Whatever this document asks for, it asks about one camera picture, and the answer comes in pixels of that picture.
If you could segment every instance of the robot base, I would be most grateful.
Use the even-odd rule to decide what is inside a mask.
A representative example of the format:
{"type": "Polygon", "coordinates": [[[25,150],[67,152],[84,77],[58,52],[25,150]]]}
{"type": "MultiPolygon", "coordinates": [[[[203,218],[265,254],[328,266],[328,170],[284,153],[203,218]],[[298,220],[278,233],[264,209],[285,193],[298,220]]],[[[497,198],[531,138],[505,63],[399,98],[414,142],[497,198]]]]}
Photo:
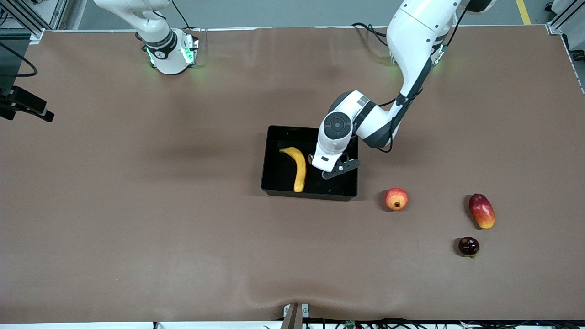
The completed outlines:
{"type": "Polygon", "coordinates": [[[147,50],[153,67],[163,74],[173,75],[183,72],[187,67],[194,67],[199,48],[199,39],[183,32],[181,29],[172,29],[177,35],[177,46],[168,54],[168,58],[159,59],[147,50]]]}

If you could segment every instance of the metal frame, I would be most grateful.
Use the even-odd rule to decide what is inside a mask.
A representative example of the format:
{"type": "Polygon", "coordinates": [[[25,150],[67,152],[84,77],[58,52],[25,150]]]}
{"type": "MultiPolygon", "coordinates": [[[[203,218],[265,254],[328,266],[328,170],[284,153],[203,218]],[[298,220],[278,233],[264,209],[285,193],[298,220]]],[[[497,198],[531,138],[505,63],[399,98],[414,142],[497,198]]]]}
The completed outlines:
{"type": "Polygon", "coordinates": [[[575,13],[585,6],[585,0],[572,0],[572,3],[565,7],[565,9],[556,15],[556,17],[546,23],[546,28],[551,35],[558,35],[562,33],[562,26],[567,20],[569,20],[575,13]]]}
{"type": "Polygon", "coordinates": [[[23,29],[3,30],[3,35],[30,35],[32,42],[39,41],[45,30],[58,29],[63,20],[63,12],[69,0],[55,0],[57,5],[50,21],[44,20],[31,6],[23,0],[0,0],[0,5],[23,29]]]}

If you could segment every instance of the black bracket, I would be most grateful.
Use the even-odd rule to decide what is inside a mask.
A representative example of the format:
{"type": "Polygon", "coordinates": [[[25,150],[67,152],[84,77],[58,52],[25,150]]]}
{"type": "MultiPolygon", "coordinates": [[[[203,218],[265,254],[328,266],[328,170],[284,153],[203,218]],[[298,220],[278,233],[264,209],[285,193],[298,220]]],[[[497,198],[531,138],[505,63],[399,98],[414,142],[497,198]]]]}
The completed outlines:
{"type": "Polygon", "coordinates": [[[337,162],[335,162],[335,166],[333,167],[333,170],[331,170],[330,173],[322,172],[321,177],[323,177],[323,179],[331,179],[333,177],[343,175],[346,172],[351,171],[353,169],[357,169],[357,167],[359,167],[359,165],[360,165],[360,160],[349,159],[349,156],[347,155],[347,153],[344,153],[341,155],[341,157],[339,157],[337,162]]]}
{"type": "Polygon", "coordinates": [[[0,96],[0,116],[6,120],[13,120],[16,112],[20,111],[52,122],[55,114],[47,110],[46,105],[45,100],[14,86],[7,95],[0,96]]]}

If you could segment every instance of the black tray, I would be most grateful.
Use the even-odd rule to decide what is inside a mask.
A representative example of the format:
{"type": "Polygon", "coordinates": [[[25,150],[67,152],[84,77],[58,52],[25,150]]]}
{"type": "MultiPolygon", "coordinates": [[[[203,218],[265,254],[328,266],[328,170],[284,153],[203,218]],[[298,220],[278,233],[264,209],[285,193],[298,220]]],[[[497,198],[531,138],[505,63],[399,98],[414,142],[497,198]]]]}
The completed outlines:
{"type": "MultiPolygon", "coordinates": [[[[331,179],[323,179],[322,171],[307,162],[307,178],[303,192],[293,192],[297,165],[294,160],[278,150],[294,146],[305,156],[315,153],[319,129],[286,126],[268,127],[262,190],[270,196],[316,198],[348,201],[357,195],[357,171],[351,170],[331,179]]],[[[352,138],[347,153],[350,159],[357,158],[357,137],[352,138]]]]}

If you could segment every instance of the yellow floor line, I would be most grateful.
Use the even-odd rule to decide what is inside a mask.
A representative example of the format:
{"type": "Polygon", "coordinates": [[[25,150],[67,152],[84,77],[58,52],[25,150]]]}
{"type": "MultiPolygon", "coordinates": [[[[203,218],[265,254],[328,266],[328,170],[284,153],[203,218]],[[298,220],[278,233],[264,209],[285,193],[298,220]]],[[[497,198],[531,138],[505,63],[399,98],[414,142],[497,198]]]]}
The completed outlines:
{"type": "Polygon", "coordinates": [[[530,16],[528,16],[528,11],[526,10],[526,5],[524,4],[524,0],[516,0],[516,4],[518,5],[518,11],[520,11],[520,16],[522,16],[522,22],[524,25],[530,25],[530,16]]]}

